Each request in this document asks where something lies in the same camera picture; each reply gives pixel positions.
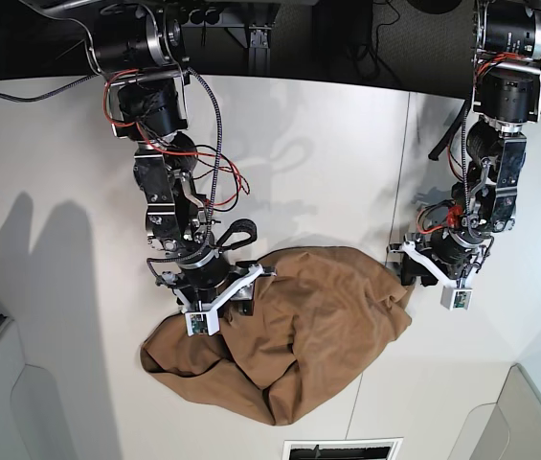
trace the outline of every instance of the white table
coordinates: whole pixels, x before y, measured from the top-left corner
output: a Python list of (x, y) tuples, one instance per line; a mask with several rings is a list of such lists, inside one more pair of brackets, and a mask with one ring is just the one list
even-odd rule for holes
[[(32, 95), (67, 80), (0, 90)], [(384, 261), (392, 228), (397, 240), (414, 218), (413, 197), (450, 187), (444, 158), (426, 155), (457, 101), (293, 80), (209, 83), (224, 151), (253, 189), (223, 219), (258, 225), (259, 241), (241, 257), (348, 244)], [(196, 83), (188, 103), (188, 134), (212, 143), (214, 114)], [(56, 377), (80, 459), (271, 460), (286, 439), (379, 437), (405, 438), (400, 460), (446, 458), (468, 412), (495, 402), (509, 365), (541, 337), (541, 124), (527, 134), (517, 226), (497, 239), (471, 310), (448, 312), (438, 289), (418, 288), (413, 326), (362, 379), (292, 426), (185, 402), (142, 371), (140, 344), (175, 302), (147, 272), (154, 252), (132, 177), (135, 146), (112, 137), (100, 80), (43, 103), (0, 101), (0, 305), (17, 321), (26, 362)], [(229, 196), (233, 182), (222, 184)]]

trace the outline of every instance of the brown fabric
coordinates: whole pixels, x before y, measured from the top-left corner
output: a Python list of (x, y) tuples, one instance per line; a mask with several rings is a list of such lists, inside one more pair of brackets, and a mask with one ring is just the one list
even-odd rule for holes
[(305, 247), (260, 261), (253, 316), (226, 314), (213, 336), (167, 318), (141, 350), (144, 369), (181, 397), (289, 425), (343, 390), (411, 324), (407, 290), (347, 247)]

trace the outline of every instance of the black cable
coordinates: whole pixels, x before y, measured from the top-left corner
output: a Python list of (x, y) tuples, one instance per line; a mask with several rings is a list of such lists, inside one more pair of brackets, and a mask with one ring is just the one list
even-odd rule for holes
[(52, 98), (53, 96), (56, 96), (59, 93), (63, 93), (67, 89), (74, 88), (78, 84), (81, 84), (81, 83), (83, 83), (85, 81), (91, 80), (94, 77), (97, 77), (97, 75), (88, 75), (88, 76), (83, 77), (81, 79), (74, 80), (74, 81), (72, 81), (72, 82), (70, 82), (68, 84), (64, 84), (63, 86), (61, 86), (58, 89), (54, 89), (53, 91), (49, 91), (48, 93), (41, 94), (40, 96), (35, 96), (33, 98), (20, 98), (18, 96), (13, 96), (13, 95), (10, 95), (10, 94), (0, 93), (0, 99), (3, 99), (5, 101), (10, 101), (12, 103), (37, 103), (39, 101), (44, 101), (45, 99)]
[(164, 278), (162, 278), (159, 273), (157, 273), (157, 271), (155, 270), (155, 267), (153, 266), (153, 263), (158, 261), (158, 259), (151, 259), (151, 258), (148, 258), (147, 259), (147, 266), (148, 266), (148, 269), (151, 270), (151, 273), (153, 274), (153, 276), (155, 277), (155, 284), (157, 286), (161, 286), (164, 284)]
[(491, 70), (495, 69), (502, 62), (504, 62), (504, 61), (503, 60), (498, 60), (496, 62), (492, 62), (491, 64), (489, 64), (487, 66), (487, 68), (483, 71), (483, 73), (479, 77), (477, 77), (477, 81), (483, 81), (483, 78), (485, 77), (485, 75), (487, 75)]
[[(214, 96), (213, 90), (211, 87), (206, 83), (206, 81), (197, 73), (195, 72), (191, 67), (188, 67), (187, 71), (191, 76), (193, 76), (198, 82), (202, 85), (204, 88), (204, 91), (206, 91), (206, 94), (211, 99), (211, 102), (213, 103), (213, 109), (214, 109), (214, 115), (216, 117), (216, 155), (214, 156), (214, 165), (213, 165), (213, 183), (211, 185), (211, 197), (208, 201), (208, 205), (204, 207), (204, 214), (206, 218), (206, 231), (204, 234), (204, 241), (202, 244), (200, 244), (200, 247), (198, 247), (194, 252), (187, 256), (178, 256), (178, 257), (170, 257), (165, 259), (147, 259), (147, 264), (150, 265), (152, 263), (158, 263), (158, 264), (168, 264), (172, 262), (185, 262), (188, 260), (191, 260), (195, 257), (200, 256), (204, 249), (206, 249), (211, 242), (211, 226), (213, 225), (213, 212), (214, 212), (214, 199), (216, 197), (216, 186), (217, 186), (217, 180), (218, 180), (218, 173), (219, 173), (219, 167), (221, 165), (221, 147), (223, 145), (223, 123), (221, 121), (221, 111), (219, 109), (219, 103), (216, 100), (216, 97)], [(156, 278), (156, 282), (162, 284), (163, 279)]]
[(485, 261), (487, 260), (487, 257), (489, 257), (491, 255), (491, 246), (493, 246), (493, 243), (495, 243), (495, 238), (493, 238), (493, 235), (489, 235), (489, 245), (487, 246), (487, 248), (485, 249), (485, 252), (483, 253), (483, 258), (481, 259), (481, 263), (480, 264), (473, 264), (473, 265), (477, 265), (477, 273), (479, 273), (481, 271), (481, 268), (483, 268), (483, 264), (485, 263)]
[(451, 126), (446, 130), (446, 132), (444, 133), (442, 138), (439, 140), (439, 142), (436, 144), (436, 146), (427, 155), (427, 157), (430, 160), (439, 161), (440, 155), (444, 152), (446, 147), (449, 145), (449, 142), (451, 142), (451, 139), (457, 134), (458, 129), (460, 129), (460, 126), (462, 125), (462, 121), (463, 121), (463, 114), (464, 112), (468, 111), (469, 105), (470, 105), (469, 100), (463, 101), (462, 108), (460, 109), (458, 116), (455, 117), (455, 120), (453, 120), (453, 123), (451, 124)]
[[(400, 89), (403, 89), (404, 84), (402, 83), (402, 80), (397, 76), (397, 74), (389, 66), (389, 64), (385, 62), (385, 60), (378, 55), (378, 49), (380, 46), (380, 35), (379, 35), (380, 28), (383, 26), (393, 26), (393, 24), (395, 24), (397, 21), (399, 21), (402, 18), (402, 15), (395, 8), (395, 6), (392, 5), (391, 0), (386, 0), (384, 2), (372, 2), (372, 4), (389, 6), (392, 10), (394, 10), (395, 14), (397, 15), (397, 18), (392, 22), (382, 22), (376, 25), (376, 28), (374, 29), (374, 36), (376, 38), (376, 41), (374, 42), (372, 41), (372, 27), (374, 25), (374, 6), (372, 6), (371, 17), (370, 17), (369, 26), (368, 26), (369, 40), (363, 44), (356, 44), (356, 45), (349, 46), (349, 59), (351, 60), (351, 63), (353, 64), (353, 68), (355, 69), (355, 72), (357, 72), (357, 75), (359, 76), (361, 80), (368, 81), (368, 82), (376, 80), (380, 75), (380, 67), (379, 67), (379, 64), (380, 64), (392, 76), (392, 78), (397, 83), (398, 87)], [(359, 49), (361, 47), (364, 47), (364, 50), (363, 52), (360, 53)], [(370, 56), (372, 60), (372, 64), (374, 65), (373, 70), (369, 74), (364, 74), (358, 65), (359, 62), (361, 62), (365, 56)]]
[(430, 228), (425, 228), (425, 226), (423, 225), (423, 222), (425, 221), (425, 219), (430, 215), (430, 213), (433, 213), (434, 211), (440, 209), (440, 208), (451, 208), (455, 203), (450, 200), (450, 199), (444, 199), (443, 201), (441, 201), (440, 203), (437, 203), (437, 204), (433, 204), (431, 206), (428, 206), (427, 208), (425, 208), (423, 210), (423, 212), (419, 215), (419, 219), (417, 221), (417, 223), (420, 225), (421, 229), (423, 231), (429, 231)]
[[(148, 133), (152, 134), (152, 138), (149, 136), (149, 140), (152, 140), (152, 141), (155, 141), (155, 142), (158, 142), (163, 148), (165, 149), (169, 149), (169, 150), (174, 150), (174, 151), (187, 151), (186, 149), (181, 149), (180, 147), (177, 147), (177, 146), (173, 146), (167, 142), (165, 142), (158, 134), (157, 132), (155, 132), (153, 129), (151, 129), (149, 126), (145, 125), (145, 122), (143, 121), (138, 121), (138, 123), (140, 123), (143, 127), (143, 129), (145, 131), (147, 131)], [(216, 153), (216, 149), (212, 146), (209, 146), (207, 144), (198, 144), (196, 146), (194, 146), (196, 148), (204, 148), (204, 149), (209, 149), (209, 150), (212, 150)], [(240, 198), (240, 185), (238, 184), (238, 174), (236, 173), (236, 170), (234, 169), (234, 166), (232, 164), (232, 161), (230, 161), (230, 159), (225, 156), (223, 153), (221, 153), (221, 158), (223, 158), (226, 163), (228, 164), (228, 167), (230, 168), (230, 171), (232, 173), (232, 177), (234, 178), (234, 183), (236, 185), (236, 198), (235, 198), (235, 202), (230, 205), (230, 207), (228, 209), (215, 209), (215, 211), (217, 211), (218, 213), (227, 213), (228, 211), (232, 211), (234, 208), (236, 208), (237, 206), (237, 203), (238, 203), (238, 200)], [(199, 161), (200, 163), (202, 163), (203, 165), (205, 166), (208, 166), (209, 168), (212, 168), (213, 165), (211, 165), (210, 163), (207, 163), (206, 161), (200, 159), (199, 157), (197, 158), (197, 161)]]

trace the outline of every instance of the silver metal ring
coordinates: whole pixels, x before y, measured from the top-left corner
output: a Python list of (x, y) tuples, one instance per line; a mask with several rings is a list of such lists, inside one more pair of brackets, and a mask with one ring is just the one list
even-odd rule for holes
[(168, 62), (175, 62), (176, 59), (174, 59), (174, 56), (172, 55), (172, 52), (170, 51), (170, 45), (168, 43), (169, 37), (168, 37), (168, 27), (167, 27), (167, 18), (168, 18), (168, 12), (166, 9), (164, 9), (164, 13), (162, 14), (162, 42), (164, 44), (164, 56), (168, 60)]
[(523, 72), (525, 74), (540, 75), (541, 69), (534, 67), (533, 65), (525, 65), (517, 62), (500, 62), (496, 65), (500, 69), (514, 70), (516, 72)]
[(167, 64), (167, 60), (162, 52), (162, 47), (159, 43), (159, 36), (157, 36), (157, 25), (152, 13), (147, 15), (147, 47), (148, 52), (155, 63), (159, 66)]
[(213, 249), (206, 256), (204, 256), (202, 259), (200, 259), (197, 262), (194, 262), (192, 264), (179, 264), (179, 263), (177, 263), (177, 265), (181, 269), (184, 269), (184, 270), (194, 270), (196, 268), (199, 268), (201, 266), (206, 265), (208, 262), (210, 262), (215, 257), (219, 257), (219, 251), (217, 251), (216, 249)]
[(484, 28), (483, 28), (483, 20), (481, 18), (481, 13), (482, 13), (481, 0), (477, 0), (476, 10), (477, 10), (477, 24), (476, 24), (476, 28), (477, 28), (477, 46), (475, 48), (475, 57), (476, 57), (476, 50), (482, 50), (483, 47), (484, 47), (484, 43), (485, 43), (484, 40), (483, 40)]
[(465, 249), (476, 249), (477, 247), (479, 247), (478, 244), (464, 240), (456, 232), (449, 232), (449, 235), (451, 235), (451, 238), (453, 239), (454, 242), (456, 242), (458, 245), (460, 245), (461, 247)]
[(536, 32), (534, 33), (534, 48), (531, 52), (531, 58), (538, 60), (541, 59), (541, 15), (538, 12), (534, 13), (534, 24)]
[(483, 115), (485, 121), (488, 125), (493, 127), (496, 131), (505, 132), (509, 134), (514, 134), (521, 132), (523, 123), (507, 123), (501, 120), (496, 120), (495, 118), (490, 118), (487, 115)]
[(178, 46), (181, 43), (181, 26), (176, 19), (172, 19), (171, 25), (171, 29), (168, 29), (168, 40), (172, 46)]
[(487, 42), (487, 8), (488, 7), (489, 7), (489, 2), (485, 2), (485, 8), (483, 10), (483, 46), (482, 46), (483, 49), (485, 48), (485, 43)]

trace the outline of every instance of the metal bracket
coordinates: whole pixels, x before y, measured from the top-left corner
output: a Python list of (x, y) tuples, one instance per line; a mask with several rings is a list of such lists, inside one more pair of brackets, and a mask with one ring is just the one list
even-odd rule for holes
[(502, 139), (502, 157), (488, 231), (501, 233), (514, 224), (519, 174), (526, 161), (526, 137)]
[[(476, 270), (470, 270), (463, 282), (463, 286), (460, 287), (457, 280), (450, 279), (432, 260), (418, 252), (414, 241), (405, 241), (400, 246), (392, 245), (390, 246), (390, 252), (403, 252), (418, 264), (425, 266), (442, 283), (440, 303), (448, 310), (468, 310), (472, 299), (472, 287), (470, 286)], [(477, 261), (482, 257), (482, 251), (479, 250)]]
[(219, 316), (217, 311), (230, 301), (232, 297), (237, 295), (242, 288), (251, 285), (263, 274), (266, 274), (263, 266), (260, 264), (251, 265), (246, 275), (231, 283), (210, 304), (198, 303), (193, 305), (179, 289), (174, 289), (174, 294), (183, 302), (181, 311), (185, 314), (187, 335), (213, 335), (217, 333), (219, 331)]
[(270, 40), (279, 5), (249, 5), (242, 27), (226, 31), (248, 51), (249, 75), (267, 77), (270, 73)]

